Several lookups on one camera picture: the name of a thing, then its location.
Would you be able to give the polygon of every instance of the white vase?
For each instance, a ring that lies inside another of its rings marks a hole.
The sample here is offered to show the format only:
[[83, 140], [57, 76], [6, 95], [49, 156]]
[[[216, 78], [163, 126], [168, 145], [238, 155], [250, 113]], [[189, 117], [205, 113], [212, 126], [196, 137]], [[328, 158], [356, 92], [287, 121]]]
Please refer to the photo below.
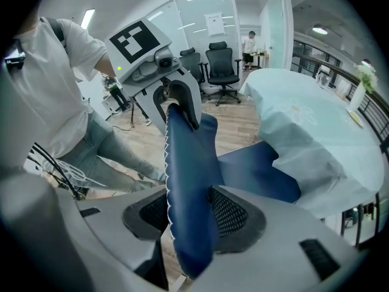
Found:
[[363, 87], [363, 84], [359, 83], [357, 89], [354, 92], [353, 98], [350, 101], [349, 110], [357, 111], [359, 105], [362, 103], [363, 98], [365, 97], [366, 89]]

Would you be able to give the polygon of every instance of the desk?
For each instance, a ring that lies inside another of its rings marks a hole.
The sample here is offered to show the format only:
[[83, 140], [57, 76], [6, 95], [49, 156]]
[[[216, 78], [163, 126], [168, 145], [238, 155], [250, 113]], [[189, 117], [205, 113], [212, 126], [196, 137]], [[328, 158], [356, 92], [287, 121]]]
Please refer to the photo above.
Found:
[[273, 166], [297, 180], [301, 207], [322, 218], [366, 201], [381, 188], [384, 163], [370, 126], [358, 126], [346, 112], [348, 103], [313, 78], [260, 69], [240, 93], [254, 99], [259, 137], [280, 156]]
[[251, 56], [253, 56], [254, 58], [255, 57], [258, 57], [258, 69], [259, 68], [269, 68], [269, 58], [270, 58], [270, 55], [269, 54], [265, 54], [265, 55], [260, 55], [260, 54], [250, 54]]

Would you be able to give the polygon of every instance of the black vent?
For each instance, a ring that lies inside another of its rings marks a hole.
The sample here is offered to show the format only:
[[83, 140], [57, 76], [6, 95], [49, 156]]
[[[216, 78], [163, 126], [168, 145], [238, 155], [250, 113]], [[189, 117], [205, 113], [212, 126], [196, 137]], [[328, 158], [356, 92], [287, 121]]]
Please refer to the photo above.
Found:
[[247, 221], [247, 211], [215, 189], [212, 190], [212, 210], [221, 238], [240, 230]]
[[339, 269], [339, 265], [316, 239], [304, 240], [300, 242], [300, 246], [321, 280], [325, 280]]
[[89, 209], [81, 210], [80, 214], [82, 217], [88, 217], [88, 216], [94, 215], [94, 214], [99, 213], [99, 212], [101, 212], [101, 211], [99, 209], [97, 209], [96, 207], [90, 207]]
[[166, 195], [162, 195], [153, 202], [147, 204], [139, 210], [140, 218], [146, 223], [164, 232], [167, 222], [168, 204]]

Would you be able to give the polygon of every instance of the man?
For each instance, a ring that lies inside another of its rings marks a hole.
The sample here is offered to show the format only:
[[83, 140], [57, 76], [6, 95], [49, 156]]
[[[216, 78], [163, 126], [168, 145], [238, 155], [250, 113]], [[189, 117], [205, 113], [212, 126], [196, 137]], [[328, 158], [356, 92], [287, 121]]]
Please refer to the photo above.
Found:
[[105, 89], [112, 95], [120, 109], [124, 112], [127, 108], [129, 108], [129, 103], [126, 100], [125, 96], [118, 88], [117, 83], [114, 78], [107, 76], [104, 78], [104, 87]]
[[[129, 104], [128, 104], [125, 96], [123, 95], [123, 93], [121, 92], [119, 87], [117, 86], [117, 82], [114, 78], [107, 76], [104, 80], [104, 86], [109, 91], [109, 93], [111, 93], [111, 95], [115, 99], [115, 101], [119, 104], [119, 107], [122, 110], [122, 112], [125, 111], [126, 108], [129, 108]], [[140, 109], [140, 111], [142, 112], [142, 115], [146, 119], [146, 126], [151, 125], [151, 119], [144, 112], [143, 108], [140, 107], [140, 105], [136, 101], [135, 101], [135, 104]]]
[[256, 47], [255, 44], [255, 32], [250, 31], [249, 32], [249, 37], [244, 40], [243, 42], [243, 61], [245, 66], [243, 67], [243, 71], [247, 69], [247, 64], [249, 65], [249, 71], [251, 71], [251, 66], [254, 61], [254, 57], [251, 56], [254, 52], [254, 47]]
[[78, 168], [105, 189], [131, 192], [154, 184], [119, 172], [101, 158], [164, 182], [162, 170], [135, 155], [112, 127], [81, 101], [72, 68], [88, 79], [94, 69], [115, 77], [104, 43], [72, 21], [58, 22], [66, 51], [47, 20], [38, 16], [38, 9], [15, 36], [21, 41], [26, 59], [21, 70], [11, 71], [11, 77], [18, 93], [46, 124], [44, 135], [36, 142], [55, 159]]

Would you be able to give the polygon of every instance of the glass partition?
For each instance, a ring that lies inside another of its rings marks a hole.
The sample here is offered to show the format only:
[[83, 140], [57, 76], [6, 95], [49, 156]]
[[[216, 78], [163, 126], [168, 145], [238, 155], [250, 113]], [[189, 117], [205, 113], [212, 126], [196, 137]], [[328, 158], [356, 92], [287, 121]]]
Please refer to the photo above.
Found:
[[187, 49], [187, 41], [184, 31], [180, 29], [181, 20], [174, 1], [155, 9], [146, 17], [170, 38], [170, 50], [175, 57], [180, 57], [180, 51]]
[[285, 38], [285, 21], [284, 6], [282, 0], [269, 0], [267, 2], [270, 25], [270, 67], [283, 68], [286, 47]]
[[[201, 61], [208, 62], [205, 51], [213, 42], [225, 41], [233, 51], [232, 65], [236, 72], [234, 60], [239, 58], [238, 33], [231, 0], [176, 0], [182, 21], [180, 30], [187, 37], [188, 47], [194, 47], [200, 53]], [[210, 36], [208, 34], [205, 16], [222, 13], [224, 33]]]

